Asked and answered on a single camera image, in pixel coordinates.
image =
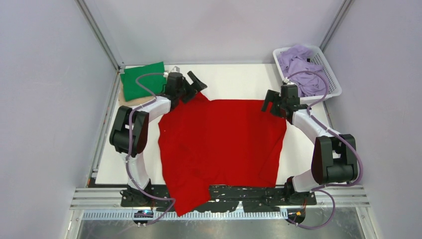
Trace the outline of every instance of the green cloth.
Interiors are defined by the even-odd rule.
[[[164,73],[164,62],[125,69],[124,74],[120,75],[123,84],[123,95],[126,101],[151,95],[135,82],[136,78],[147,73]],[[152,92],[159,94],[163,91],[163,85],[166,84],[166,78],[159,75],[147,76],[139,79],[139,82]]]

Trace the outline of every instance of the wall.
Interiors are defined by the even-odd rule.
[[[114,69],[72,0],[0,7],[0,238],[57,239]]]
[[[340,0],[87,0],[126,65],[270,63],[273,50],[320,45]]]
[[[422,233],[421,12],[419,0],[357,0],[325,52],[343,88],[328,111],[356,137],[385,238]]]

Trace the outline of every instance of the purple cloth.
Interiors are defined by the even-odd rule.
[[[307,58],[310,58],[312,54],[312,50],[301,45],[296,45],[281,53],[281,55],[277,57],[277,60],[284,77],[288,77],[298,71],[313,71],[320,73],[325,77],[327,82],[329,82],[323,71],[324,66],[307,62]],[[289,78],[289,80],[296,83],[298,86],[299,97],[321,96],[325,93],[324,81],[316,75],[300,73]]]

